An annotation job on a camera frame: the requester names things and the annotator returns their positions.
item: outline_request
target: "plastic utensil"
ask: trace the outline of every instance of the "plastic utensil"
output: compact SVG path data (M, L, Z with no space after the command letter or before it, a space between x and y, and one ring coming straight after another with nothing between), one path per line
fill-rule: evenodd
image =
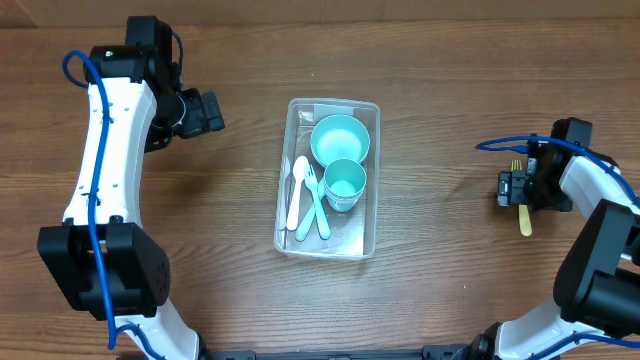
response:
M324 198L324 178L320 180L318 183L318 199L322 202ZM315 205L311 205L309 207L309 211L307 211L307 215L304 216L302 221L300 221L300 225L298 225L298 230L296 230L296 240L304 241L311 230L311 225L313 224L313 219L316 217L316 208Z
M318 196L318 178L316 178L316 173L313 171L312 165L307 167L307 175L304 178L304 183L313 196L313 207L316 209L316 217L318 219L318 233L323 240L327 240L331 237L331 230L329 230L327 215L324 213L320 197Z
M349 115L327 116L311 132L311 153L325 168L339 159L363 162L370 145L367 127Z
M293 188L293 197L291 198L291 204L289 205L289 215L287 216L287 229L293 231L298 227L298 212L300 211L300 189L302 188L302 181L307 174L307 168L309 167L309 160L306 156L298 156L296 162L293 164L293 178L296 181Z
M359 163L340 159L332 162L324 171L324 191L333 210L345 212L351 210L367 184L367 173Z
M520 160L511 162L511 171L522 170ZM529 208L527 205L518 205L518 220L520 222L520 233L524 236L531 236L533 229L531 228L531 219L529 219Z

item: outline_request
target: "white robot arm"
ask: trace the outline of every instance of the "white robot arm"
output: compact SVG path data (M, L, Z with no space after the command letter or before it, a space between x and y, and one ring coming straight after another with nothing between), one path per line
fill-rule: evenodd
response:
M169 260L143 232L139 208L145 152L168 146L174 135L187 139L224 128L212 92L200 96L197 89L181 89L181 64L171 62L171 40L171 28L155 17L131 17L126 45L92 49L90 61L95 69L85 67L89 130L80 176L62 226L41 228L38 251L75 310L107 319L100 271L93 261L95 248L89 245L88 234L93 226L88 198L106 119L97 86L101 82L110 123L97 186L95 227L110 288L111 320L149 358L198 360L204 358L206 348L168 298ZM94 79L92 71L101 79Z

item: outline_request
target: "plastic fork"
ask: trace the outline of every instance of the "plastic fork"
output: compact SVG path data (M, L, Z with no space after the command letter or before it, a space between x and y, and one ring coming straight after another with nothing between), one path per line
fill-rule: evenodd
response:
M324 213L320 197L318 196L318 178L313 170L313 165L309 164L307 167L307 173L304 177L304 183L307 185L311 195L313 196L313 206L316 208L316 219L318 221L318 233L323 240L327 240L331 237L331 230L329 230L329 222L327 221L327 215Z
M522 170L520 160L511 161L511 171ZM531 219L529 219L529 208L527 205L518 205L518 219L520 220L520 233L524 236L530 236L533 233L531 229Z

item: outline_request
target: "plastic spoon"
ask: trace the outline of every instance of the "plastic spoon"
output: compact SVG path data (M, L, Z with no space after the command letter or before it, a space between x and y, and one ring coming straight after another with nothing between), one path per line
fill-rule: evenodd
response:
M309 160L306 156L298 156L296 162L293 164L293 178L296 180L296 185L293 188L293 197L291 198L291 204L289 205L289 215L287 216L287 229L293 231L298 227L298 212L300 211L300 189L302 188L302 182L307 173L307 167L309 167Z
M318 183L318 198L320 202L324 198L324 178L320 180ZM311 230L311 225L313 224L313 219L316 217L316 208L315 205L311 205L309 207L309 211L307 211L307 215L304 216L300 225L298 225L298 230L296 230L296 240L304 241Z

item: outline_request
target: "white spoon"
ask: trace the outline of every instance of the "white spoon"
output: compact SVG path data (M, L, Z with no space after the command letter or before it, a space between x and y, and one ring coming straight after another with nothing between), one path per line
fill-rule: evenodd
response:
M287 229L291 231L298 227L300 189L302 188L302 182L304 181L304 176L307 173L308 166L309 160L307 160L306 156L298 156L296 162L293 164L293 178L296 180L296 185L293 188L293 197L291 198L291 204L289 205L289 216L287 216Z

